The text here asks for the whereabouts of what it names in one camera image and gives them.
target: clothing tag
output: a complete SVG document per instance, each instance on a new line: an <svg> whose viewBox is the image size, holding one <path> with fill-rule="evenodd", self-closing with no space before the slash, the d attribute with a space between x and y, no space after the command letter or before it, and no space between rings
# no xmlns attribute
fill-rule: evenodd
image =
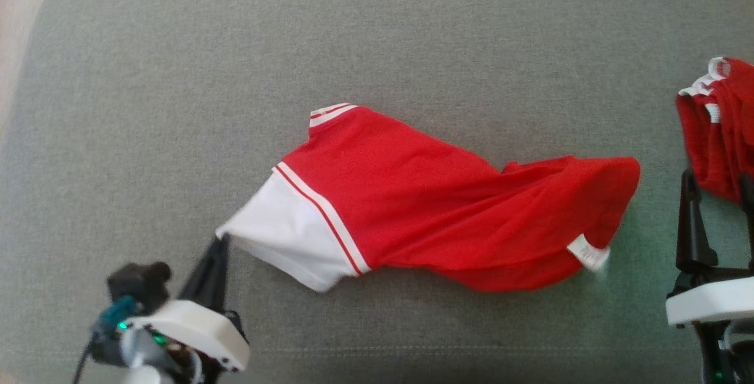
<svg viewBox="0 0 754 384"><path fill-rule="evenodd" d="M589 244L584 234L576 237L566 248L592 272L597 272L603 268L610 256L610 248L603 250L594 247L592 244Z"/></svg>

